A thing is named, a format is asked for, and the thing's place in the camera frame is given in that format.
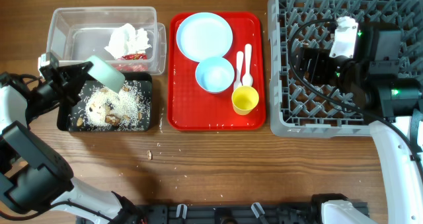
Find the white spoon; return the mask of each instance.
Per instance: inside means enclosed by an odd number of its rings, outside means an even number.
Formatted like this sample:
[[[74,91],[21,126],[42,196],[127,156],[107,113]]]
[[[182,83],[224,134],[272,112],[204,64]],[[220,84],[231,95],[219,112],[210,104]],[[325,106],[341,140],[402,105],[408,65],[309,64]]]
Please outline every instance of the white spoon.
[[[243,86],[243,84],[241,83],[241,71],[243,70],[243,60],[244,60],[244,53],[238,52],[237,53],[237,79],[233,83],[233,90]]]
[[[250,74],[251,51],[252,51],[251,44],[245,45],[245,74],[243,76],[244,86],[252,85],[252,76]]]

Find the plastic container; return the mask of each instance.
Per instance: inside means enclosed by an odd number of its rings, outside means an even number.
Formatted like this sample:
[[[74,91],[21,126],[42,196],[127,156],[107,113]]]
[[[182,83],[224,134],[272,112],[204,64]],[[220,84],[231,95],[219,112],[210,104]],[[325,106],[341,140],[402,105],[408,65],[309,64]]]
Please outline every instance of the plastic container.
[[[272,54],[270,80],[270,128],[284,137],[333,137],[369,135],[361,114],[341,112],[327,101],[306,90],[292,78],[287,59],[287,41],[305,22],[348,15],[359,22],[391,22],[403,32],[400,50],[401,77],[420,75],[423,52],[423,13],[419,0],[269,0],[268,36]],[[294,49],[330,49],[327,28],[312,25],[294,40]],[[319,90],[328,95],[333,87]],[[340,101],[352,103],[352,94],[336,91]]]
[[[232,29],[233,43],[223,57],[236,66],[237,52],[244,51],[245,44],[252,45],[250,73],[252,86],[257,90],[257,106],[247,115],[238,115],[232,105],[233,86],[218,94],[208,93],[196,82],[198,62],[185,57],[176,44],[176,31],[184,19],[193,13],[176,15],[169,32],[169,72],[167,94],[167,120],[180,131],[255,130],[266,120],[266,95],[264,93],[262,30],[259,19],[248,12],[216,13],[223,17]]]
[[[104,47],[114,29],[130,23],[147,31],[151,48],[147,59],[115,60]],[[165,71],[166,30],[157,23],[153,7],[81,7],[56,9],[48,32],[47,52],[59,65],[72,65],[96,55],[121,71],[145,71],[160,75]]]

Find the blue bowl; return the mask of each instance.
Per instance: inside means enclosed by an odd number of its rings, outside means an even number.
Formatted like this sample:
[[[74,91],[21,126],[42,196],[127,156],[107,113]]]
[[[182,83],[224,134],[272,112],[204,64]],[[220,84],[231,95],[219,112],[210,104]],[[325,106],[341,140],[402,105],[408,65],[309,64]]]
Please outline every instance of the blue bowl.
[[[222,57],[211,57],[198,64],[197,84],[209,93],[220,93],[231,86],[235,70],[229,61]]]

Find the wood surface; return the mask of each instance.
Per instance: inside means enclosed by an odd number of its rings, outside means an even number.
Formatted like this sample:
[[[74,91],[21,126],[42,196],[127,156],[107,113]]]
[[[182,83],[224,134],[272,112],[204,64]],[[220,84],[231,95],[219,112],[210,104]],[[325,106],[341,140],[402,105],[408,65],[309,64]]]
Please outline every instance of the wood surface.
[[[254,13],[264,31],[264,76],[269,81],[267,1],[0,0],[0,71],[37,75],[37,58],[46,50],[56,8],[152,6],[158,22],[167,27],[167,38],[171,19],[181,12]],[[153,78],[153,88],[153,127],[148,132],[62,132],[56,128],[57,111],[38,118],[31,124],[32,131],[70,163],[77,178],[136,204],[276,204],[309,201],[313,194],[342,193],[368,202],[371,217],[387,222],[381,167],[370,138],[277,137],[270,131],[269,115],[256,131],[179,132],[166,119],[166,73]],[[153,153],[151,161],[147,150]],[[74,220],[67,213],[49,212],[27,223],[70,224]]]

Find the tissue paper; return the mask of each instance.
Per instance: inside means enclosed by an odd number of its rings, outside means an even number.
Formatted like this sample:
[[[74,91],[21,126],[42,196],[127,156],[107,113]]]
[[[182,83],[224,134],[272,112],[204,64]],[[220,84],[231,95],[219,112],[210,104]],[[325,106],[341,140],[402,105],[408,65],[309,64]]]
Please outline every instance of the tissue paper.
[[[148,40],[147,31],[144,28],[135,30],[131,24],[127,23],[112,33],[108,46],[104,49],[112,54],[114,59],[130,54],[145,54],[145,50],[151,47]]]

